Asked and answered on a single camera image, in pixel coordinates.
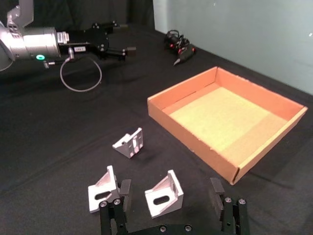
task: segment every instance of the aluminum bracket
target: aluminum bracket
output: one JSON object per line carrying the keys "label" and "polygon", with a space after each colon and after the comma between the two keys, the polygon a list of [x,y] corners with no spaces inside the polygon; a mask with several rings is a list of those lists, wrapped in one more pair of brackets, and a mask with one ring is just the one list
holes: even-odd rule
{"label": "aluminum bracket", "polygon": [[113,167],[110,165],[107,170],[107,173],[95,185],[88,187],[90,213],[99,211],[100,202],[113,202],[114,199],[119,198],[119,188]]}
{"label": "aluminum bracket", "polygon": [[138,128],[132,135],[124,135],[112,147],[129,159],[132,158],[143,147],[142,129]]}
{"label": "aluminum bracket", "polygon": [[145,191],[152,219],[181,208],[183,191],[173,170],[152,189]]}

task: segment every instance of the robotic arm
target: robotic arm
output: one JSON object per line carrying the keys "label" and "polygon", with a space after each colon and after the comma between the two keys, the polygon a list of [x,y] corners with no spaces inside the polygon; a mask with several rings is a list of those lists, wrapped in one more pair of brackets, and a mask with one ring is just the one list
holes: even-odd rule
{"label": "robotic arm", "polygon": [[[37,59],[48,69],[51,65],[64,66],[65,63],[72,62],[75,54],[93,53],[99,59],[115,58],[119,61],[125,60],[126,56],[135,55],[135,47],[116,49],[109,46],[108,35],[127,28],[126,25],[119,25],[115,21],[95,23],[90,29],[68,32],[58,32],[53,27],[25,28],[33,22],[33,7],[33,0],[19,0],[19,5],[7,14],[7,27],[0,24],[0,71],[6,70],[18,60]],[[68,58],[65,61],[60,60],[62,55],[68,55]],[[60,70],[62,81],[63,66]]]}

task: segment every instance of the bolt head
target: bolt head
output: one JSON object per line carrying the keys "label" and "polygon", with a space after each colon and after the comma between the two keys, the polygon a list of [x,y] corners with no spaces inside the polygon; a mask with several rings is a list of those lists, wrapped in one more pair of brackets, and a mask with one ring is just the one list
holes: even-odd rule
{"label": "bolt head", "polygon": [[118,204],[120,204],[121,203],[121,200],[119,200],[119,199],[115,199],[114,200],[114,205],[118,205]]}
{"label": "bolt head", "polygon": [[246,201],[244,199],[239,199],[239,203],[243,205],[246,203]]}
{"label": "bolt head", "polygon": [[160,232],[163,233],[163,232],[165,232],[165,231],[166,231],[166,227],[165,227],[165,226],[161,226],[161,227],[160,227]]}
{"label": "bolt head", "polygon": [[231,199],[229,197],[225,198],[225,201],[230,203],[231,202]]}
{"label": "bolt head", "polygon": [[101,207],[106,207],[107,204],[108,204],[107,202],[101,202],[101,203],[100,203],[100,206],[101,206]]}
{"label": "bolt head", "polygon": [[190,225],[185,226],[186,232],[190,232],[192,230],[192,227]]}

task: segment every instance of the open cardboard tray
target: open cardboard tray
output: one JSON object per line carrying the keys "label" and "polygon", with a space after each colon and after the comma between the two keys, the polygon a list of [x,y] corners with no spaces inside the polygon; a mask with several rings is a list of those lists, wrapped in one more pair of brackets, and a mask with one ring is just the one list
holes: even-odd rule
{"label": "open cardboard tray", "polygon": [[307,109],[218,67],[148,98],[149,115],[232,185]]}

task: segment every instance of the cable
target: cable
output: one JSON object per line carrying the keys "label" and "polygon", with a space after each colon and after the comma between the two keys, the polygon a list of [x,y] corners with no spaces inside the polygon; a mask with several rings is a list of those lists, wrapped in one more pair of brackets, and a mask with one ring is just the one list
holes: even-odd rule
{"label": "cable", "polygon": [[61,81],[62,81],[62,83],[64,84],[64,86],[66,86],[68,89],[70,89],[70,90],[73,91],[73,92],[89,92],[89,91],[93,90],[94,88],[96,88],[96,87],[100,84],[100,82],[101,82],[101,80],[102,80],[102,71],[101,71],[100,66],[99,66],[99,65],[97,64],[97,62],[95,62],[93,59],[91,59],[91,58],[89,58],[89,57],[87,57],[87,58],[90,59],[90,60],[97,66],[97,68],[99,69],[99,72],[100,72],[99,81],[98,81],[94,86],[92,86],[92,87],[90,87],[90,88],[88,88],[88,89],[84,89],[84,90],[74,89],[74,88],[70,87],[70,86],[64,81],[63,75],[62,75],[62,73],[63,73],[63,67],[66,65],[67,62],[69,62],[69,61],[71,60],[70,57],[68,57],[68,58],[62,63],[62,65],[61,65],[61,68],[60,68],[60,78],[61,78]]}

